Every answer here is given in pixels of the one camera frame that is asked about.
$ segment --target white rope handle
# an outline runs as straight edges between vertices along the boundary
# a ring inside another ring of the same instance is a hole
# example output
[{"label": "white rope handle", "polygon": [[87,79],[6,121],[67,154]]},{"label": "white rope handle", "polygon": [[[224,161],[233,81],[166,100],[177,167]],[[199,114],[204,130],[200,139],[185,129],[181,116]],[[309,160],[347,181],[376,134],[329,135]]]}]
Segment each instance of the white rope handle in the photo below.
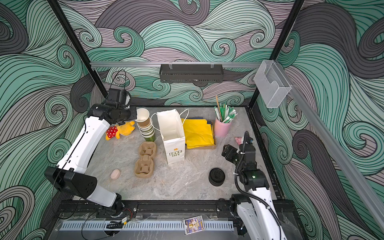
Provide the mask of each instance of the white rope handle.
[{"label": "white rope handle", "polygon": [[154,129],[160,131],[159,129],[157,129],[157,128],[155,127],[155,125],[153,125],[152,117],[153,117],[153,115],[155,115],[155,114],[156,114],[156,116],[158,116],[157,113],[152,114],[152,116],[151,116],[151,125],[153,126]]},{"label": "white rope handle", "polygon": [[180,113],[179,115],[181,116],[181,114],[183,114],[185,111],[187,111],[188,110],[188,113],[187,113],[187,115],[185,116],[185,118],[184,118],[184,121],[183,121],[183,124],[182,125],[184,125],[184,122],[185,122],[185,120],[187,119],[187,117],[188,117],[188,115],[189,115],[189,108],[187,108],[186,110],[184,110],[182,113]]}]

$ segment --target stack of yellow napkins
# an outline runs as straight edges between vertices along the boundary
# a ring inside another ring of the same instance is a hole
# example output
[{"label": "stack of yellow napkins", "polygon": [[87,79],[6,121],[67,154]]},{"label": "stack of yellow napkins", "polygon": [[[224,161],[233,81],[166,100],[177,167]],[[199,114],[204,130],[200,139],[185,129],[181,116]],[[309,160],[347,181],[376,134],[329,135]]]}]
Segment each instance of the stack of yellow napkins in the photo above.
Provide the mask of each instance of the stack of yellow napkins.
[{"label": "stack of yellow napkins", "polygon": [[211,124],[206,119],[186,119],[183,128],[188,149],[215,145]]}]

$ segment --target black cup lid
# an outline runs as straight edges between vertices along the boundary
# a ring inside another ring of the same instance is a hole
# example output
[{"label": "black cup lid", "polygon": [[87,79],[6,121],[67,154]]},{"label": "black cup lid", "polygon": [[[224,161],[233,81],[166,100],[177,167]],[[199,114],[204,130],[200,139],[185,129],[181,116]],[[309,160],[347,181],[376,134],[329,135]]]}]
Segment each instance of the black cup lid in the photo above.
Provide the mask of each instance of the black cup lid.
[{"label": "black cup lid", "polygon": [[225,174],[220,168],[212,168],[208,176],[209,182],[213,186],[221,186],[225,180]]}]

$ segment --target paper bag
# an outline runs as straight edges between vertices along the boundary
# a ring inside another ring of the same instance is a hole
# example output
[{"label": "paper bag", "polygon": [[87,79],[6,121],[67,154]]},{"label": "paper bag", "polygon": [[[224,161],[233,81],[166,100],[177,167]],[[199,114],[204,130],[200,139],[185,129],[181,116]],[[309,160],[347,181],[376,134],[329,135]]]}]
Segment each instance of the paper bag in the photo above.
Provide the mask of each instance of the paper bag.
[{"label": "paper bag", "polygon": [[161,133],[161,138],[163,139],[168,164],[184,160],[185,134],[183,129],[183,123],[181,122],[180,118],[180,115],[182,113],[179,114],[176,109],[173,109],[153,114],[157,115],[157,120],[159,122],[160,129],[157,129],[155,127],[154,128],[159,130]]}]

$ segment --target purple card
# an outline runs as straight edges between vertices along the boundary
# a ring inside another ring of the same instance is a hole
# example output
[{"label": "purple card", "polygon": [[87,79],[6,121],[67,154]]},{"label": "purple card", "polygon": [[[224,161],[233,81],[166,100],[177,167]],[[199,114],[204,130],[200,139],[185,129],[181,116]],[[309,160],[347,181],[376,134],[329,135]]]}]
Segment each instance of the purple card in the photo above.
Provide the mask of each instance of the purple card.
[{"label": "purple card", "polygon": [[191,217],[183,220],[184,229],[186,234],[204,231],[203,217]]}]

